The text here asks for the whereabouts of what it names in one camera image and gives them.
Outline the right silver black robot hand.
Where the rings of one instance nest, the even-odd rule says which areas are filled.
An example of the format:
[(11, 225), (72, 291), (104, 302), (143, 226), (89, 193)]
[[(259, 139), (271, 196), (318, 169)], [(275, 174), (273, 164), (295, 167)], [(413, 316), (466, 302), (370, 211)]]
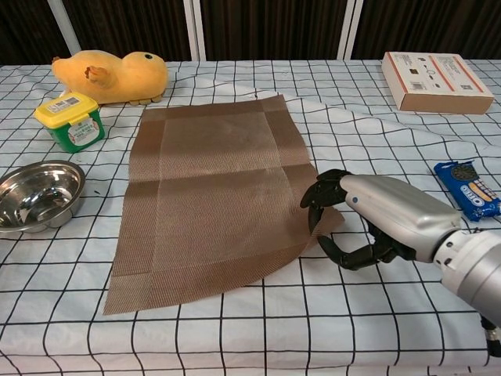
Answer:
[(319, 224), (325, 208), (345, 203), (368, 225), (372, 244), (345, 252), (328, 236), (317, 240), (328, 258), (343, 269), (358, 270), (400, 257), (432, 263), (444, 240), (460, 230), (460, 213), (400, 179), (354, 175), (331, 169), (317, 176), (301, 199), (308, 228)]

